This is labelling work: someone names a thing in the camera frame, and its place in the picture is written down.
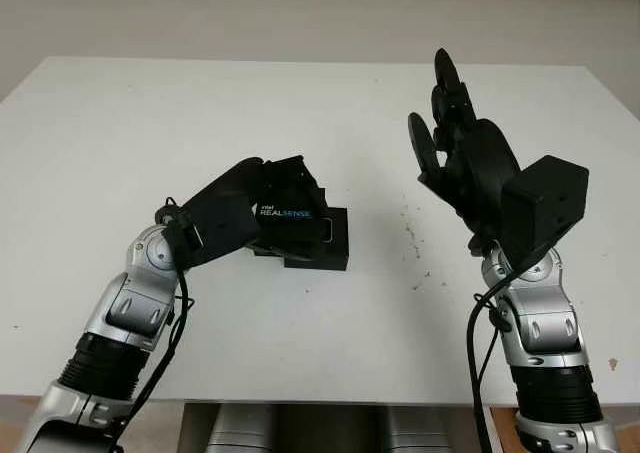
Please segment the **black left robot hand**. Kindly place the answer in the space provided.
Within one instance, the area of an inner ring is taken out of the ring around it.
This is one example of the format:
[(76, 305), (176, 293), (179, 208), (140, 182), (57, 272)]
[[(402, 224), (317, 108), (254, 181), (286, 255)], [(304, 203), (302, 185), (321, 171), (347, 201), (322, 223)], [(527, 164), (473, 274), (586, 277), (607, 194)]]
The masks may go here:
[(240, 161), (178, 209), (165, 230), (187, 270), (247, 248), (288, 267), (331, 269), (329, 207), (300, 155)]

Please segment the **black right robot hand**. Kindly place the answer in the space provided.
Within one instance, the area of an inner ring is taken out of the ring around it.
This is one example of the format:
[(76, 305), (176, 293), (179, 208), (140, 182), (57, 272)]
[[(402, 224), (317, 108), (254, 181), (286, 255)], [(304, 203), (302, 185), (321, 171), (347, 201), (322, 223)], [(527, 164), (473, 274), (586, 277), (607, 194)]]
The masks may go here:
[(418, 181), (455, 210), (472, 232), (470, 253), (479, 257), (499, 241), (502, 188), (520, 167), (497, 125), (476, 116), (467, 86), (443, 48), (435, 54), (434, 71), (435, 129), (415, 112), (408, 116)]

